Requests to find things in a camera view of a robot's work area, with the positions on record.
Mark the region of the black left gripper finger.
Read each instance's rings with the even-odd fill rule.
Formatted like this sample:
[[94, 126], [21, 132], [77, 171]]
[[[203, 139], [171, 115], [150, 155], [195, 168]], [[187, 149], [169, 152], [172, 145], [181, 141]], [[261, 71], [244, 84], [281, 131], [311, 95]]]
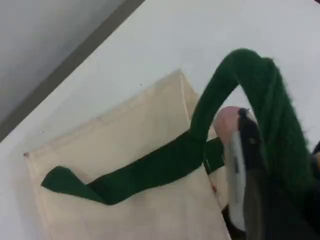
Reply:
[[247, 240], [318, 240], [282, 189], [262, 170], [246, 173]]
[[320, 189], [320, 142], [315, 146], [311, 154], [311, 168], [315, 178], [316, 188]]

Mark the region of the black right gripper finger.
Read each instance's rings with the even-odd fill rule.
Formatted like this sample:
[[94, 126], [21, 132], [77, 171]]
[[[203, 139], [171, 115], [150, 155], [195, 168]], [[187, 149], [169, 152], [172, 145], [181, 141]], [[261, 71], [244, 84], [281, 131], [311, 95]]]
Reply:
[[224, 146], [224, 154], [229, 220], [233, 227], [246, 233], [246, 173], [251, 170], [266, 173], [266, 169], [258, 125], [245, 108], [236, 111], [235, 129]]

